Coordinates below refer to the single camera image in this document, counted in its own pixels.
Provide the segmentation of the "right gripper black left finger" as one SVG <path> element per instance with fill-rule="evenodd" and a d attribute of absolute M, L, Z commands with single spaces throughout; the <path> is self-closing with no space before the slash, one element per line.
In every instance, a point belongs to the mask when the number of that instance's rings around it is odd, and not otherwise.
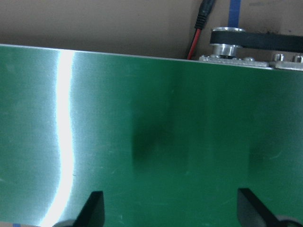
<path fill-rule="evenodd" d="M 104 194 L 94 191 L 73 223 L 74 227 L 103 227 L 105 223 Z"/>

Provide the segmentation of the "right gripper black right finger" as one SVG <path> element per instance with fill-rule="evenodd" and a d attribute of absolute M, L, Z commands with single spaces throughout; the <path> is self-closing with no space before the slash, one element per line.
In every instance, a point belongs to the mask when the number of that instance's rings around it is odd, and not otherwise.
<path fill-rule="evenodd" d="M 237 218 L 241 227 L 282 227 L 283 224 L 249 189 L 237 192 Z"/>

